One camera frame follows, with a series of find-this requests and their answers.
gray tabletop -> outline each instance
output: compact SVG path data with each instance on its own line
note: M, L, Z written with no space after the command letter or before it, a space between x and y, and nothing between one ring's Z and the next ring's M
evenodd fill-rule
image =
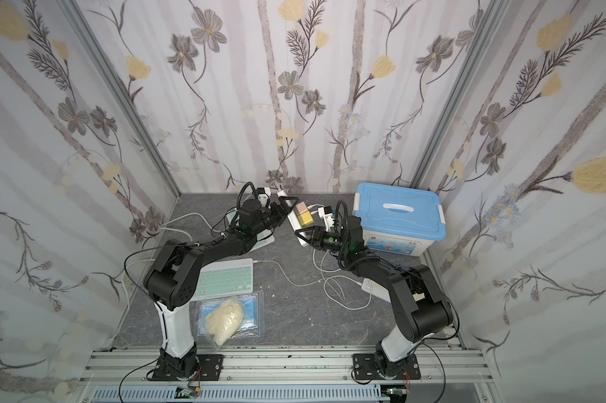
M343 199L348 208L352 208L353 194L309 193L297 195L308 206L337 204ZM235 205L237 195L230 193L185 194L178 201L172 219L188 213L200 213L207 217L211 224L216 223L222 215ZM315 222L322 225L318 217ZM184 230L194 240L211 240L209 228L198 216L190 216L169 225L171 228ZM299 245L294 232L286 222L274 232L276 241L241 257L230 259L252 258L254 260L278 261L288 277L296 284L308 284L321 279L322 273L312 263L312 248ZM165 231L159 245L175 238L188 241L188 238L173 231ZM316 251L317 264L323 252ZM419 258L382 252L389 261L404 266L420 264ZM324 270L337 269L336 260L327 255L323 262ZM346 271L325 273L329 275L346 275L361 281L360 278ZM345 279L336 279L342 286L345 301L350 308L358 308L368 303L369 294L357 284ZM330 289L328 293L338 299ZM278 266L270 262L254 263L254 292L262 290L264 307L262 316L264 326L259 337L232 338L226 345L236 346L315 346L315 345L372 345L382 340L395 326L390 303L373 297L370 304L361 310L347 310L332 301L323 291L323 281L305 287L290 284ZM191 303L191 323L197 316L197 303ZM121 331L115 339L114 346L160 346L162 334L157 311L153 302L143 293L136 292L131 301L130 310L124 318Z

wall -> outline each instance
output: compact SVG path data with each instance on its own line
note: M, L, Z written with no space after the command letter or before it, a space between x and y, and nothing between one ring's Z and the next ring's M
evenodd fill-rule
M512 1L422 187L504 401L606 402L606 1Z
M203 192L407 184L488 1L78 3L180 189Z
M54 2L0 2L0 402L68 399L173 205L81 49Z

box handle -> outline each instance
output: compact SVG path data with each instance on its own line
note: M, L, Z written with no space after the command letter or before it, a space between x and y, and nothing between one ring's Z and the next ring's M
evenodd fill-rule
M406 212L415 211L415 209L412 208L411 206L396 205L394 203L384 203L384 208L388 208L389 210L404 210Z

mint green keyboard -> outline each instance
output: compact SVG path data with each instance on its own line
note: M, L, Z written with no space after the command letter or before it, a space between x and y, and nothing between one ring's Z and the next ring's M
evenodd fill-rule
M253 291L254 267L251 259L214 262L203 267L192 301L246 294Z

white plastic container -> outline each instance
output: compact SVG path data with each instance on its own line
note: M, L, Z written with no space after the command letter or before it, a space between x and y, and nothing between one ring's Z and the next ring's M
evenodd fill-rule
M419 256L446 237L442 205L432 191L362 183L353 214L361 218L363 242L373 250Z

